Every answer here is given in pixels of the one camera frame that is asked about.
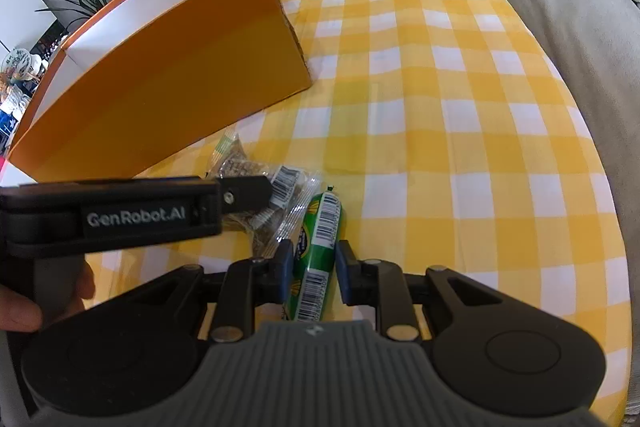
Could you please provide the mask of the left hand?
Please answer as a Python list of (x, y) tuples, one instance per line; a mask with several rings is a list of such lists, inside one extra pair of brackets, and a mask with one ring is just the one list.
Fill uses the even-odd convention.
[[(67, 319), (67, 317), (85, 311), (85, 302), (93, 299), (95, 295), (96, 282), (94, 281), (93, 269), (88, 262), (85, 262), (68, 306), (56, 319)], [(0, 312), (2, 331), (35, 332), (41, 329), (44, 324), (42, 311), (35, 303), (4, 286), (1, 287)]]

